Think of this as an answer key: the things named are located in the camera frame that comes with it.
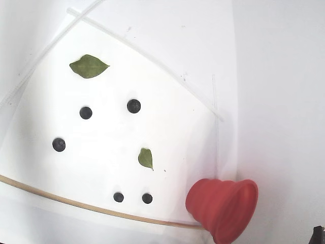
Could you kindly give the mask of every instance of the leaf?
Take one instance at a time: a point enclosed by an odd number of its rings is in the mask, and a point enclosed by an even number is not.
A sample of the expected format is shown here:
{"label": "leaf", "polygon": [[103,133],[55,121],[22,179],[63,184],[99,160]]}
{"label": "leaf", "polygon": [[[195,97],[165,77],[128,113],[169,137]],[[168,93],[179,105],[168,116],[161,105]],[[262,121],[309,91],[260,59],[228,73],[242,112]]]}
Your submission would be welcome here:
{"label": "leaf", "polygon": [[142,166],[147,167],[147,168],[150,168],[153,171],[153,167],[152,167],[152,154],[151,154],[150,149],[142,148],[141,151],[140,151],[140,154],[138,156],[138,160],[139,160],[139,163]]}
{"label": "leaf", "polygon": [[108,67],[109,65],[89,54],[83,55],[81,59],[70,64],[70,68],[73,72],[85,79],[100,75]]}

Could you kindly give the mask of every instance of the black object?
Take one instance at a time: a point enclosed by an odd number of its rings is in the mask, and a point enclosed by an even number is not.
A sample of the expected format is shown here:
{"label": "black object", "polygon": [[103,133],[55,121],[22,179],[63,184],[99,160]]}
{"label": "black object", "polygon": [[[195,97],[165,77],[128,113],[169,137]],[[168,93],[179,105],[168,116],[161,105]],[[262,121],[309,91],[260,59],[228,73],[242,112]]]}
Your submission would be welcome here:
{"label": "black object", "polygon": [[122,202],[122,201],[124,200],[124,196],[123,196],[123,194],[120,193],[120,192],[116,192],[116,193],[114,194],[113,198],[114,198],[114,200],[115,200],[116,202]]}
{"label": "black object", "polygon": [[149,193],[145,193],[142,195],[142,201],[146,204],[149,204],[152,202],[152,196]]}
{"label": "black object", "polygon": [[66,148],[66,142],[62,138],[55,138],[52,142],[54,150],[61,152]]}
{"label": "black object", "polygon": [[313,235],[311,236],[309,244],[325,244],[324,227],[322,226],[314,227],[314,232]]}
{"label": "black object", "polygon": [[141,109],[141,103],[136,99],[132,99],[128,101],[127,109],[130,113],[137,113]]}
{"label": "black object", "polygon": [[92,116],[92,110],[89,107],[83,107],[80,109],[79,114],[83,119],[89,119]]}

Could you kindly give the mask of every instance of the blueberry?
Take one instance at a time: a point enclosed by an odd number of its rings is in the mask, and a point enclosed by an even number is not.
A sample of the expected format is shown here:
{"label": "blueberry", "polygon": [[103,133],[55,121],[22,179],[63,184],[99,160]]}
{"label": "blueberry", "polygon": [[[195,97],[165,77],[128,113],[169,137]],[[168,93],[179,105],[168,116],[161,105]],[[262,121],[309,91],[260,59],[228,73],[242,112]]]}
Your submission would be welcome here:
{"label": "blueberry", "polygon": [[92,116],[92,110],[91,108],[83,107],[80,109],[79,114],[83,119],[89,119]]}
{"label": "blueberry", "polygon": [[152,202],[152,196],[149,193],[145,193],[142,196],[142,201],[146,204],[149,204]]}
{"label": "blueberry", "polygon": [[114,194],[113,198],[114,198],[114,200],[115,200],[116,202],[122,202],[122,201],[124,200],[124,196],[123,196],[123,194],[120,193],[120,192],[116,192],[116,193]]}
{"label": "blueberry", "polygon": [[130,113],[137,113],[141,109],[141,103],[136,99],[132,99],[128,101],[127,109]]}
{"label": "blueberry", "polygon": [[62,138],[55,138],[52,142],[54,150],[61,152],[66,148],[66,142]]}

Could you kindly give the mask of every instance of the wooden rod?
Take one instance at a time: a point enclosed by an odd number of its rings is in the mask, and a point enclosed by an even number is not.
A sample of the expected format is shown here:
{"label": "wooden rod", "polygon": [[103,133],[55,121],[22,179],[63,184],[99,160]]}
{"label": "wooden rod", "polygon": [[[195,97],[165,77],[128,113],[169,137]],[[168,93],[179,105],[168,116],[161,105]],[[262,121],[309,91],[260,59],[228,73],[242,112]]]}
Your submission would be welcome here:
{"label": "wooden rod", "polygon": [[7,185],[19,188],[23,191],[26,191],[26,192],[29,192],[29,193],[32,193],[32,194],[35,194],[35,195],[38,195],[41,197],[45,197],[47,199],[51,199],[53,201],[61,202],[64,204],[68,204],[68,205],[71,205],[74,207],[79,207],[79,208],[83,208],[83,209],[94,211],[94,212],[100,212],[105,215],[111,215],[111,216],[120,217],[120,218],[124,218],[124,219],[128,219],[128,220],[141,221],[141,222],[146,222],[146,223],[156,224],[156,225],[167,225],[167,226],[190,228],[190,229],[203,229],[203,227],[199,226],[199,225],[190,225],[190,224],[182,224],[182,223],[177,223],[177,222],[168,222],[168,221],[162,221],[162,220],[148,219],[148,218],[143,218],[140,216],[128,215],[126,213],[112,211],[112,210],[109,210],[106,208],[92,206],[92,205],[85,204],[82,202],[77,202],[77,201],[74,201],[74,200],[71,200],[68,198],[59,197],[57,195],[42,191],[35,187],[31,187],[29,185],[15,181],[15,180],[5,177],[3,175],[0,175],[0,181]]}

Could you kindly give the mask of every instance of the red plastic cup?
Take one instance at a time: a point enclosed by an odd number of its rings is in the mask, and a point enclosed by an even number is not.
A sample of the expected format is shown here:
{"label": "red plastic cup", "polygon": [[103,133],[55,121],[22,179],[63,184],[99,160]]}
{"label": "red plastic cup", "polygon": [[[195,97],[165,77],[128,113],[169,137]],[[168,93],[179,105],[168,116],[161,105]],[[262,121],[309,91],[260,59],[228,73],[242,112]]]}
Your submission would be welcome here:
{"label": "red plastic cup", "polygon": [[213,236],[217,244],[230,244],[240,236],[252,218],[258,197],[257,185],[200,179],[189,190],[186,209]]}

